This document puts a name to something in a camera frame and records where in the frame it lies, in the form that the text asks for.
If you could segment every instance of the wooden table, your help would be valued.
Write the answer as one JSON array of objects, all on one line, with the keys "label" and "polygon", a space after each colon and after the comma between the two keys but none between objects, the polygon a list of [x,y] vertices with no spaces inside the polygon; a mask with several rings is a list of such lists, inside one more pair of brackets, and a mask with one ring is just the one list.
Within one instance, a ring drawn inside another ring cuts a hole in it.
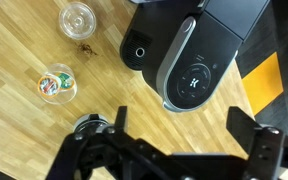
[{"label": "wooden table", "polygon": [[[128,133],[164,153],[246,157],[225,129],[229,106],[252,116],[235,62],[203,107],[169,112],[141,72],[128,69],[119,56],[136,5],[128,0],[83,2],[97,17],[95,33],[83,43],[98,55],[79,51],[80,42],[60,31],[58,14],[66,0],[0,1],[0,171],[16,179],[44,179],[80,116],[100,113],[113,123],[121,105],[128,106]],[[64,105],[48,104],[37,93],[37,81],[53,63],[64,63],[75,73],[77,95]]]}]

